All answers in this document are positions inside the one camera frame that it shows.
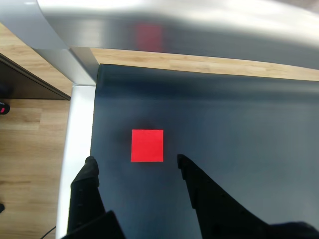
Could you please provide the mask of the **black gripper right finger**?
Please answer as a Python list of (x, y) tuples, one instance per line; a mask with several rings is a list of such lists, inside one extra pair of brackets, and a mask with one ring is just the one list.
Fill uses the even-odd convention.
[(192, 160), (177, 156), (204, 239), (270, 239), (270, 226), (239, 204)]

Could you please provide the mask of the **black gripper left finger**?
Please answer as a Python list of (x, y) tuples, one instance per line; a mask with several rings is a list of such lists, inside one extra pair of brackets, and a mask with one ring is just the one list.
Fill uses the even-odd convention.
[(94, 157), (85, 163), (71, 183), (68, 239), (123, 239), (113, 211), (106, 211), (99, 193), (99, 168)]

